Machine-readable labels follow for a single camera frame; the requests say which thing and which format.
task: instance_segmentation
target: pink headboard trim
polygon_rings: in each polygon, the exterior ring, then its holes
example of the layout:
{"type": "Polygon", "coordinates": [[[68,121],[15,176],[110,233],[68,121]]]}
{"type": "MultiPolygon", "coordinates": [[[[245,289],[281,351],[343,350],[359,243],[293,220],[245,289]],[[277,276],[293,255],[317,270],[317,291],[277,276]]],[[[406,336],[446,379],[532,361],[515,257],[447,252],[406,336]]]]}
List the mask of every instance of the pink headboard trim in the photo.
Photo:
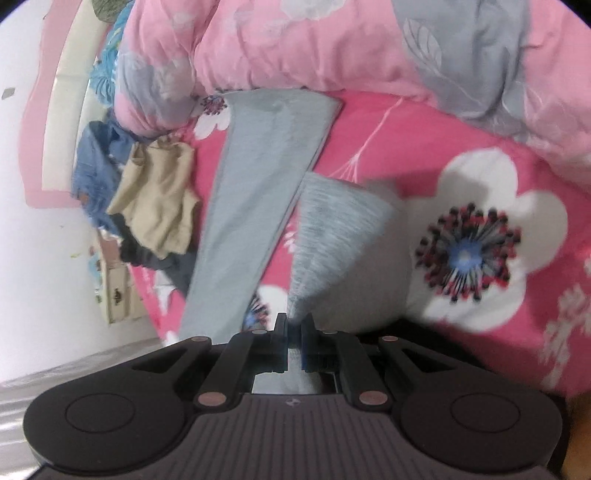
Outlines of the pink headboard trim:
{"type": "Polygon", "coordinates": [[[80,0],[54,0],[47,13],[39,59],[39,72],[21,121],[18,164],[25,188],[25,201],[33,208],[76,207],[70,192],[43,190],[43,141],[47,110],[61,51],[78,11],[80,0]]]}

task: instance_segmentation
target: green cloth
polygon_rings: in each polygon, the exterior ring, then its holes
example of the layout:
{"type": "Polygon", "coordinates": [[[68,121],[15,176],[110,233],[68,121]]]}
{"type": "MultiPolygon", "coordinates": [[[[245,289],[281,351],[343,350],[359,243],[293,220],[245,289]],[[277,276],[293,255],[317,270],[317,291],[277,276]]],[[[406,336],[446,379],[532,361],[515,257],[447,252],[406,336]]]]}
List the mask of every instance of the green cloth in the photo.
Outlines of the green cloth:
{"type": "Polygon", "coordinates": [[[115,23],[129,0],[92,0],[96,18],[106,23],[115,23]]]}

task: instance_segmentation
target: copper rivet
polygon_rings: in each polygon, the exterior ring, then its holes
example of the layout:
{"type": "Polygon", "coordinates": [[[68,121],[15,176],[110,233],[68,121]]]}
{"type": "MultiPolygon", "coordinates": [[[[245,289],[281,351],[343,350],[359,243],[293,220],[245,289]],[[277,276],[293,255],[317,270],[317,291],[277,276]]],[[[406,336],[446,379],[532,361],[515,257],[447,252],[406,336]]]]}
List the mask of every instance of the copper rivet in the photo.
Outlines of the copper rivet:
{"type": "Polygon", "coordinates": [[[199,395],[197,401],[206,407],[219,407],[226,403],[226,396],[221,392],[205,392],[199,395]]]}
{"type": "Polygon", "coordinates": [[[367,392],[363,392],[359,396],[359,401],[363,405],[377,407],[379,405],[384,405],[388,401],[388,396],[384,392],[369,390],[367,392]]]}

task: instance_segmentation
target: dark clothing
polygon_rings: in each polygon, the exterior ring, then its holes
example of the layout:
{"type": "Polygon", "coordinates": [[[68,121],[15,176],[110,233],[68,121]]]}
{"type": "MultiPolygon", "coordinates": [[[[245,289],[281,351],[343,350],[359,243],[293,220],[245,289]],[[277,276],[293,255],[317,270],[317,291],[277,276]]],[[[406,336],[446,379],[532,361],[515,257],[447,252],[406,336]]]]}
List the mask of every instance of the dark clothing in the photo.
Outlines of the dark clothing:
{"type": "Polygon", "coordinates": [[[160,260],[151,250],[139,244],[125,224],[122,214],[111,215],[111,219],[123,239],[119,249],[121,261],[135,267],[142,266],[151,270],[164,271],[175,288],[183,294],[183,297],[186,297],[197,261],[197,249],[189,246],[187,253],[183,255],[169,254],[165,259],[160,260]]]}

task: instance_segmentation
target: white wall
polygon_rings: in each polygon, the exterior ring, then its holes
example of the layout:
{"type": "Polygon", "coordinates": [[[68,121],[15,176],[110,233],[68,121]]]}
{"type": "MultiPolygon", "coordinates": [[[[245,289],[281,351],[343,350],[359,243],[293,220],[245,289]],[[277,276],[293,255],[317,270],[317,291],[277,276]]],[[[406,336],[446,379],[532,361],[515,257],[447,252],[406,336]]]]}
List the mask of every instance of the white wall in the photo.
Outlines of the white wall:
{"type": "Polygon", "coordinates": [[[0,95],[16,88],[0,100],[0,382],[155,336],[147,319],[111,327],[102,319],[86,269],[90,227],[82,211],[25,204],[18,133],[50,5],[29,0],[0,24],[0,95]]]}

